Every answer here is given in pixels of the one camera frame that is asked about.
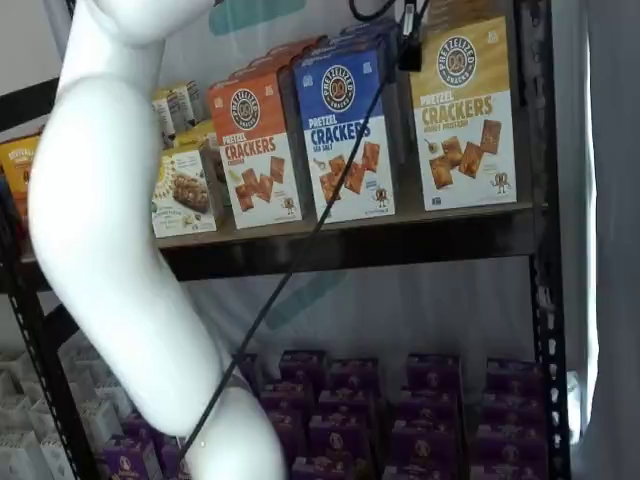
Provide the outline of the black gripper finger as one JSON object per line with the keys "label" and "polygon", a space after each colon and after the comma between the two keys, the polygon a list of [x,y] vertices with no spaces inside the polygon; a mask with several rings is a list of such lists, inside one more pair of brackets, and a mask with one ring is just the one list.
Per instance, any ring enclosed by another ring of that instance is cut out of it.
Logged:
{"label": "black gripper finger", "polygon": [[400,22],[398,67],[420,70],[422,65],[422,19],[424,4],[405,3]]}

